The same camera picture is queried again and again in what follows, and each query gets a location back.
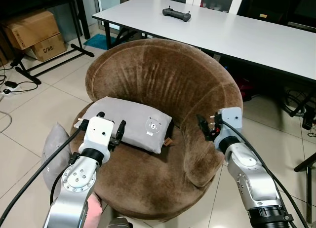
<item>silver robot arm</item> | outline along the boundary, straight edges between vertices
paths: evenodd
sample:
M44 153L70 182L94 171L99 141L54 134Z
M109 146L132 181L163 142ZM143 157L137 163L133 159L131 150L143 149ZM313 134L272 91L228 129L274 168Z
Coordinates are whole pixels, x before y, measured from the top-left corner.
M58 198L52 203L44 228L81 228L87 212L87 200L93 192L97 171L110 158L110 150L120 143L124 133L123 120L115 139L111 138L114 123L103 118L104 113L93 117L87 126L80 157L61 177Z
M237 184L242 202L248 212L250 223L254 228L287 228L293 221L285 213L276 185L251 149L241 142L238 132L242 129L241 108L224 108L211 116L213 129L209 130L206 120L198 116L199 125L207 141L214 141L215 148L225 155L228 171Z

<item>brown armchair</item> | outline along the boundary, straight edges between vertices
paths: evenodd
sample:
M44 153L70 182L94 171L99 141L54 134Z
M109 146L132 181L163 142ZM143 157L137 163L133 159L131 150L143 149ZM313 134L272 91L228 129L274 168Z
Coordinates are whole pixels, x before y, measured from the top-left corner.
M196 114L207 118L220 108L242 107L236 83L218 62L171 40L132 41L91 64L86 89L93 102L120 98L154 107L174 120L173 144L161 154L124 143L111 153L95 186L102 200L129 217L168 220L204 195L224 155L204 140ZM83 133L73 140L72 151L82 139Z

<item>pink fabric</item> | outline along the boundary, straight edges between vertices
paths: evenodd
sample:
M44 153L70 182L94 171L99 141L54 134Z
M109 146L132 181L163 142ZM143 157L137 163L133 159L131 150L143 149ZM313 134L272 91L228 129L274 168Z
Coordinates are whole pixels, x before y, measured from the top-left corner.
M99 197L93 192L88 198L88 215L83 228L97 228L102 215L102 206Z

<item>gray pillow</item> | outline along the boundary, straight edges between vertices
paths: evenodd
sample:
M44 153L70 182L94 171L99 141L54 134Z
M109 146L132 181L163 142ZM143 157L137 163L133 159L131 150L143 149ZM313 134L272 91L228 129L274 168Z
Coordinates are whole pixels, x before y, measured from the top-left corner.
M112 137L115 137L119 124L126 121L122 141L133 146L160 153L169 123L172 118L163 112L146 105L105 97L92 104L83 119L91 119L99 112L105 113L105 118L114 121ZM78 128L81 121L75 124Z
M41 163L43 164L67 139L68 133L59 123L51 129L46 138L44 150L41 156ZM52 189L53 184L60 172L68 165L71 156L70 145L68 144L58 155L48 164L43 170L44 181L49 190ZM60 193L61 180L58 181L54 198Z

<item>remote controller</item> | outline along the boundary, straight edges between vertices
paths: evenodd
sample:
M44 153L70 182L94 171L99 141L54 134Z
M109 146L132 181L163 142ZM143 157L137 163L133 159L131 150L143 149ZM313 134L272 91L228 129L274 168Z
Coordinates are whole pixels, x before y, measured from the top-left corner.
M172 8L170 8L170 6L169 8L163 9L162 13L164 16L175 17L175 18L183 20L184 22L187 22L191 18L190 12L183 13L183 12L174 11Z

